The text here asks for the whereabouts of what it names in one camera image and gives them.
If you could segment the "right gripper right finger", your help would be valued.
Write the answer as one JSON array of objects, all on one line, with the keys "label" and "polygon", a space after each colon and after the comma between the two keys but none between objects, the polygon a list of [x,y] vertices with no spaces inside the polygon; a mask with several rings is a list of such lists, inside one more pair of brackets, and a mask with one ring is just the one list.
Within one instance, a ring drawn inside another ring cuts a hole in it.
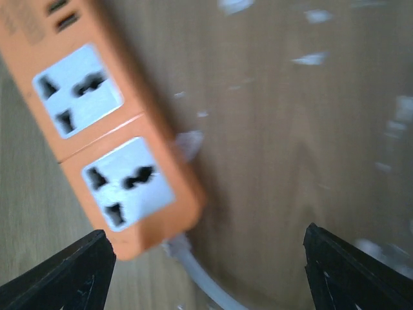
[{"label": "right gripper right finger", "polygon": [[316,309],[412,309],[412,280],[311,223],[303,245]]}]

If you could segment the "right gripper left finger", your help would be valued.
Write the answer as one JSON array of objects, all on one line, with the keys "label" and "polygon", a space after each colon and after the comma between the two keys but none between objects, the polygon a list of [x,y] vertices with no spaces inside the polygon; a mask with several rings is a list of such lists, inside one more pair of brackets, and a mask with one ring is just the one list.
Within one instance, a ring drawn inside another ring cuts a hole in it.
[{"label": "right gripper left finger", "polygon": [[1,286],[1,309],[103,309],[116,255],[94,230]]}]

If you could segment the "orange power strip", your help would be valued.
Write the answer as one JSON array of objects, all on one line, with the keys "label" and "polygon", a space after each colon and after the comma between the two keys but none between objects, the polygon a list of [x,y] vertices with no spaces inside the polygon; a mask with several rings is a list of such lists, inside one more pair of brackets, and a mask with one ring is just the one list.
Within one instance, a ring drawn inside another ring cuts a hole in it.
[{"label": "orange power strip", "polygon": [[205,193],[100,1],[2,1],[1,55],[119,259],[193,228]]}]

